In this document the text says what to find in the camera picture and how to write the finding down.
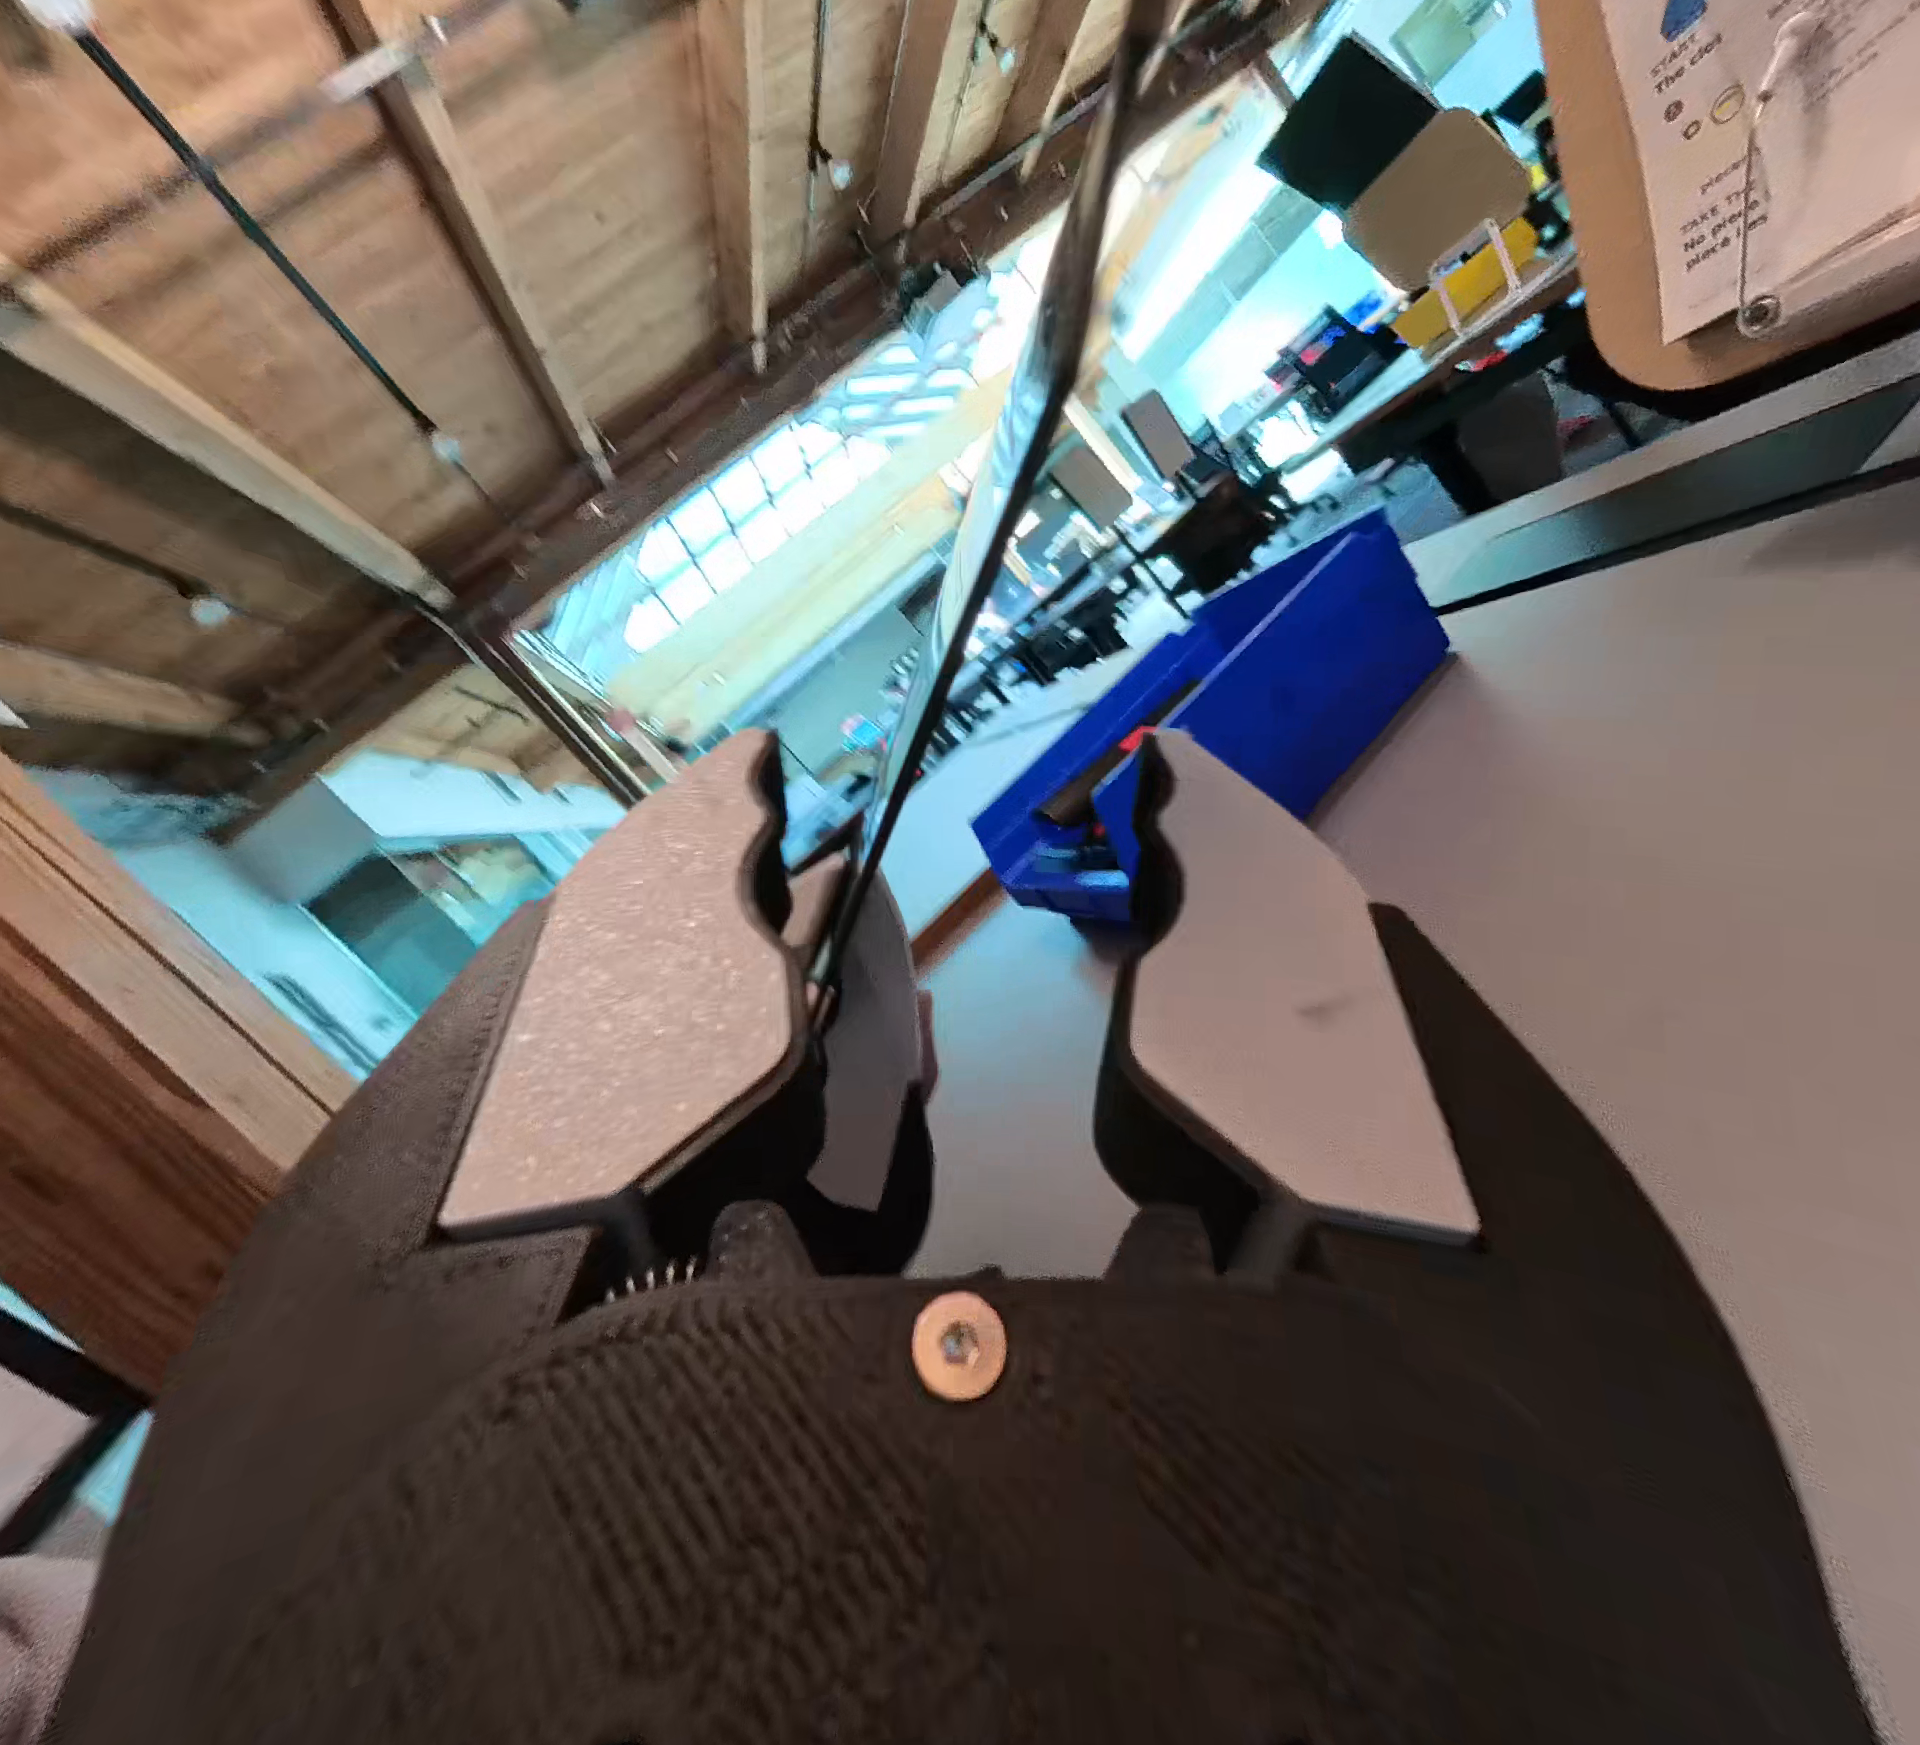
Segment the black monitor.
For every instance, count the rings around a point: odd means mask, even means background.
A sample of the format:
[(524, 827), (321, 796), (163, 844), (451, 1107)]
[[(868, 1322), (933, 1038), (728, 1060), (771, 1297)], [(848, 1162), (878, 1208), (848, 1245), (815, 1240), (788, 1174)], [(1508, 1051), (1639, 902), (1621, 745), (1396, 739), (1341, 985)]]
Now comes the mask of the black monitor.
[(1344, 34), (1260, 148), (1260, 172), (1344, 217), (1440, 104), (1375, 46)]

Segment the brown backing board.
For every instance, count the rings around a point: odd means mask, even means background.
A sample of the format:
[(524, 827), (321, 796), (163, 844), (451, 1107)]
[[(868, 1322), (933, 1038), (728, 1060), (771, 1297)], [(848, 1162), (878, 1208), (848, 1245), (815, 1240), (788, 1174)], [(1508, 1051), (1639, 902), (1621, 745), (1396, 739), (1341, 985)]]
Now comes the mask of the brown backing board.
[(1640, 153), (1599, 0), (1534, 0), (1556, 155), (1601, 356), (1652, 393), (1756, 395), (1917, 334), (1917, 300), (1827, 334), (1746, 340), (1728, 320), (1662, 338)]

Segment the yellow bin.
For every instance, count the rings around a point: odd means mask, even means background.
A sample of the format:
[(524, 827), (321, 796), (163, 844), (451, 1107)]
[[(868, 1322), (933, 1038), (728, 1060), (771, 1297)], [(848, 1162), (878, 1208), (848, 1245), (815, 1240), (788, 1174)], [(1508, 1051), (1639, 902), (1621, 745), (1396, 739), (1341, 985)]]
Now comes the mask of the yellow bin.
[(1532, 221), (1481, 221), (1427, 269), (1430, 284), (1401, 306), (1387, 329), (1416, 352), (1457, 340), (1473, 318), (1520, 293), (1541, 265), (1541, 233)]

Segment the beige rounded board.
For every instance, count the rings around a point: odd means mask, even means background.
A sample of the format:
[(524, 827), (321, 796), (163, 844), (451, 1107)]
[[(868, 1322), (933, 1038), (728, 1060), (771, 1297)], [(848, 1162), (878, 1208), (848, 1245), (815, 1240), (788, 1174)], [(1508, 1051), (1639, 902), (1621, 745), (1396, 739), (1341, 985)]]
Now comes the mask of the beige rounded board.
[(1522, 219), (1530, 196), (1528, 164), (1499, 127), (1448, 107), (1346, 208), (1344, 244), (1416, 296), (1464, 245), (1487, 244)]

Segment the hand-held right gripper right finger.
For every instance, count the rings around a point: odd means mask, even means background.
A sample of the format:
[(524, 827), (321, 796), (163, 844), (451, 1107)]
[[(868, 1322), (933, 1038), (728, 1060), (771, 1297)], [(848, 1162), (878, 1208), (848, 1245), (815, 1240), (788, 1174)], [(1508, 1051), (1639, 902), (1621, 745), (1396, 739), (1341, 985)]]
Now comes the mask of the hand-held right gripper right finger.
[(1254, 1282), (1333, 1237), (1473, 1256), (1475, 1194), (1357, 878), (1187, 731), (1138, 757), (1109, 1174), (1140, 1229)]

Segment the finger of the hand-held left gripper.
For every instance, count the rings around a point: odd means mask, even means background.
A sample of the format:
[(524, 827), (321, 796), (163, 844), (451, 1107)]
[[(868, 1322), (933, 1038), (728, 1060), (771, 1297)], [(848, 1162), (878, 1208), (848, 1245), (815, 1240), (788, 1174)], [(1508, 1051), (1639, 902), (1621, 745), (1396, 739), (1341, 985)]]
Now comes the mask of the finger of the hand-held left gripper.
[(829, 991), (827, 1131), (792, 1213), (926, 1214), (937, 1060), (913, 938), (883, 876), (861, 898)]

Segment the blue plastic bin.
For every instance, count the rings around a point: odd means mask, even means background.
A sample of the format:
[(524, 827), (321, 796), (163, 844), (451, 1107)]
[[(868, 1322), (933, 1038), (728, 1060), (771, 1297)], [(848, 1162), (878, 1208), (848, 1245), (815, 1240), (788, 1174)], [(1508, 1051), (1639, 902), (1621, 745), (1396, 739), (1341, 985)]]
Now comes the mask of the blue plastic bin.
[(1092, 701), (972, 823), (999, 888), (1077, 923), (1130, 919), (1140, 745), (1185, 731), (1310, 820), (1452, 653), (1379, 514), (1212, 596)]

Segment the white printed instruction sheet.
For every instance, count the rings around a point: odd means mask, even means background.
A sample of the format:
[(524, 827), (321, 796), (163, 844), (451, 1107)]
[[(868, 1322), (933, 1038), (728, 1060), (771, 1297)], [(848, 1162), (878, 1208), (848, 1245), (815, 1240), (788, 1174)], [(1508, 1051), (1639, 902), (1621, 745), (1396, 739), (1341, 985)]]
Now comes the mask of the white printed instruction sheet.
[(1919, 0), (1599, 0), (1667, 341), (1779, 338), (1917, 273)]

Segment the wooden post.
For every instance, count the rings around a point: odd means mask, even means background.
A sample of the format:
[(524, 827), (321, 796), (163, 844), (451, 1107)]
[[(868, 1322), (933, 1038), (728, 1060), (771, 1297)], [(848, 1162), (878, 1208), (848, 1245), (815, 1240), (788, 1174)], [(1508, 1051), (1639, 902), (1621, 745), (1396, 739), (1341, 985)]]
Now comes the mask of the wooden post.
[(157, 1395), (354, 1080), (3, 763), (5, 1285)]

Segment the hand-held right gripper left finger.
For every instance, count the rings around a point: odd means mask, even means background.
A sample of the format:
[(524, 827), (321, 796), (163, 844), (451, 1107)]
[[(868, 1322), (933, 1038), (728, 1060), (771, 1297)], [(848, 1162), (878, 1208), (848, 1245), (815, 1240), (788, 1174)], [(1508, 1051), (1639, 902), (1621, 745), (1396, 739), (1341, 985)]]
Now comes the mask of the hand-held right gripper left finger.
[(827, 1142), (780, 856), (780, 744), (743, 731), (635, 806), (545, 902), (438, 1231), (696, 1246)]

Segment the thin black acrylic plate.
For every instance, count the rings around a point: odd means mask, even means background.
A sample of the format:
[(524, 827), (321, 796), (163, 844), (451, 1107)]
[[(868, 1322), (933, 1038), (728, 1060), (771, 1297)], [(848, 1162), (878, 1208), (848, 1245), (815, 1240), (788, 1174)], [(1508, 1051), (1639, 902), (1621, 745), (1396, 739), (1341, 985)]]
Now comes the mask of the thin black acrylic plate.
[(1083, 159), (1052, 247), (1036, 316), (1011, 366), (988, 452), (956, 532), (947, 574), (928, 619), (921, 657), (880, 754), (874, 796), (850, 852), (847, 887), (809, 969), (809, 1024), (824, 1036), (842, 984), (842, 965), (863, 909), (876, 887), (883, 852), (923, 773), (981, 609), (992, 598), (1018, 520), (1034, 500), (1056, 429), (1075, 386), (1092, 324), (1100, 247), (1117, 175), (1125, 164), (1147, 68), (1164, 34), (1171, 0), (1130, 0), (1104, 90), (1092, 107)]

